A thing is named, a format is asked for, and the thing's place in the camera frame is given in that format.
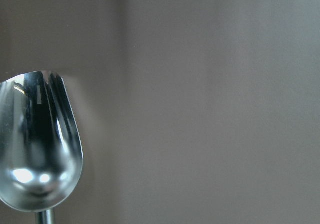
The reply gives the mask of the steel ice scoop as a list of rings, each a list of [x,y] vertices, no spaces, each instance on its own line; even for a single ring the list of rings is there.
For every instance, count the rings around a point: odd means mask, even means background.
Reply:
[[[34,71],[0,84],[0,199],[38,224],[53,224],[54,209],[83,172],[82,143],[64,80]]]

